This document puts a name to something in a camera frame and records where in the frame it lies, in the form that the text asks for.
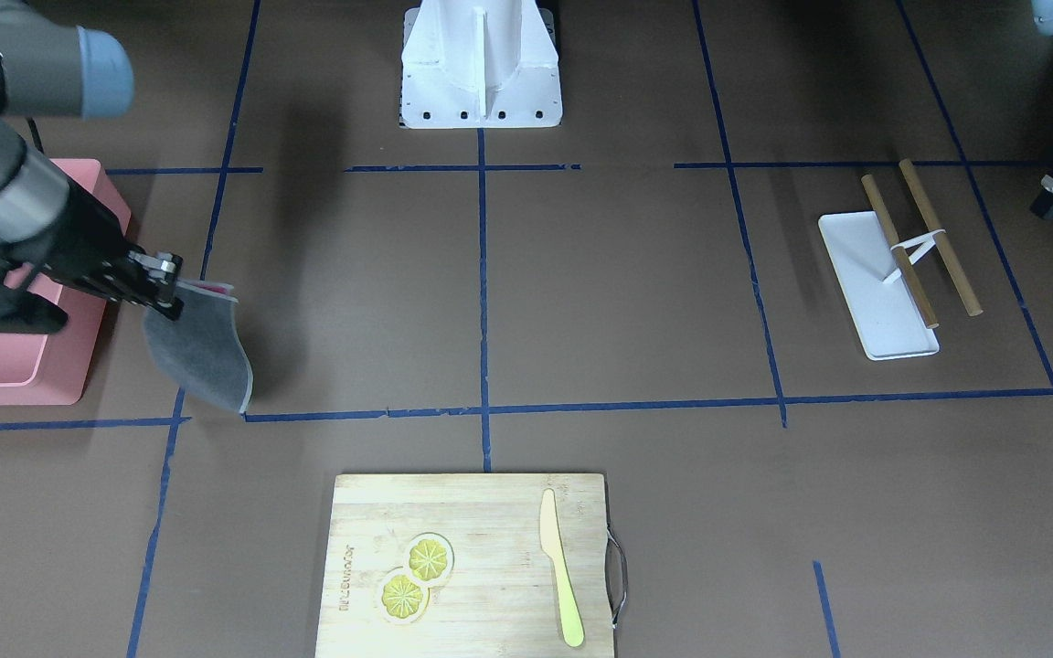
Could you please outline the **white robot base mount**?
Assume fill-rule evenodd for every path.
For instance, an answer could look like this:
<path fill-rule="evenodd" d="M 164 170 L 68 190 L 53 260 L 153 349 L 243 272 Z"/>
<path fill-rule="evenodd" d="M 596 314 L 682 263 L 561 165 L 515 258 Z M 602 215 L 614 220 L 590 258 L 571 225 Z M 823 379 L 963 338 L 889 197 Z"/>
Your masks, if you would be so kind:
<path fill-rule="evenodd" d="M 422 1 L 404 14 L 406 129 L 536 129 L 563 120 L 556 1 Z"/>

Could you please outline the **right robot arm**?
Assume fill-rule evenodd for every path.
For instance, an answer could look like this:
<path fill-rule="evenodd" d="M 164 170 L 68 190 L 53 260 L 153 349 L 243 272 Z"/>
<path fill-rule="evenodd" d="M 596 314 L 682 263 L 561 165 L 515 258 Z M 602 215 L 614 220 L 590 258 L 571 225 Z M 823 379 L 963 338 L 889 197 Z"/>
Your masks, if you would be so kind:
<path fill-rule="evenodd" d="M 150 254 L 83 185 L 9 118 L 114 118 L 130 111 L 134 72 L 112 34 L 59 24 L 26 1 L 0 1 L 0 333 L 54 334 L 68 316 L 32 291 L 38 276 L 174 321 L 181 260 Z"/>

